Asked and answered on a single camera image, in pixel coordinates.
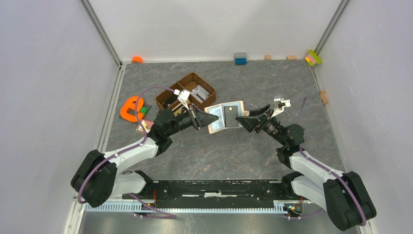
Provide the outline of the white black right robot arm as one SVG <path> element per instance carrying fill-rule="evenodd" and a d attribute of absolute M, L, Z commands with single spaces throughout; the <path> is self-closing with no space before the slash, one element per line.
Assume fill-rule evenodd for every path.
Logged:
<path fill-rule="evenodd" d="M 376 208 L 359 174 L 336 170 L 312 157 L 302 147 L 304 128 L 299 124 L 281 125 L 269 105 L 238 116 L 250 133 L 265 132 L 281 144 L 277 157 L 293 172 L 282 178 L 281 192 L 288 199 L 302 196 L 325 210 L 341 231 L 364 226 L 375 218 Z"/>

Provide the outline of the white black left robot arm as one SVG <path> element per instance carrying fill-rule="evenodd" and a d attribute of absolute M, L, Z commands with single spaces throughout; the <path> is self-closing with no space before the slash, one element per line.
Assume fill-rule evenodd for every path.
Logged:
<path fill-rule="evenodd" d="M 78 202 L 95 208 L 108 198 L 123 194 L 133 193 L 143 199 L 150 197 L 153 185 L 147 179 L 137 172 L 123 172 L 165 152 L 172 144 L 173 134 L 189 127 L 199 130 L 217 120 L 218 116 L 200 110 L 193 103 L 178 116 L 174 116 L 171 109 L 163 109 L 141 140 L 109 152 L 88 152 L 71 180 L 71 187 L 78 193 Z"/>

